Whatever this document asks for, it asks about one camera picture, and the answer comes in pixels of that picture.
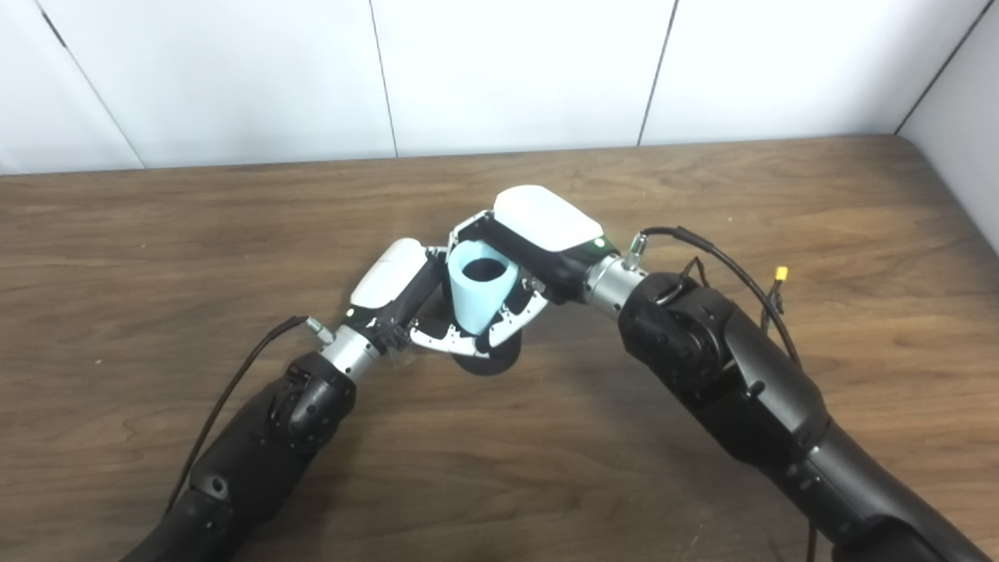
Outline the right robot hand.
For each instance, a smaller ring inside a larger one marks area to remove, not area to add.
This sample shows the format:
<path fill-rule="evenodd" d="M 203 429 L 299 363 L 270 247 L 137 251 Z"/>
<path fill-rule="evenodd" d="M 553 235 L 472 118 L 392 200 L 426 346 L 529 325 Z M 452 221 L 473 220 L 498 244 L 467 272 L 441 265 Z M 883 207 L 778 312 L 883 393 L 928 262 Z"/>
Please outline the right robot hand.
<path fill-rule="evenodd" d="M 539 185 L 500 192 L 453 228 L 446 249 L 453 323 L 489 352 L 481 360 L 510 355 L 546 305 L 592 301 L 620 256 L 600 224 Z"/>

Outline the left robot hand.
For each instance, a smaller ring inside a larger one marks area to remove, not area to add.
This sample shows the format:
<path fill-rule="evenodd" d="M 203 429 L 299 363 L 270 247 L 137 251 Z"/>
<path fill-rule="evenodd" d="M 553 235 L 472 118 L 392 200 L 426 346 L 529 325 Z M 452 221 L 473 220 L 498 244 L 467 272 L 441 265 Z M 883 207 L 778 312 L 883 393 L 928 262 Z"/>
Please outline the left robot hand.
<path fill-rule="evenodd" d="M 447 281 L 446 257 L 446 247 L 425 247 L 413 238 L 393 242 L 354 288 L 334 342 L 325 345 L 322 356 L 353 379 L 379 358 L 413 346 L 488 357 L 456 324 L 434 335 L 435 323 L 418 319 L 421 307 Z"/>

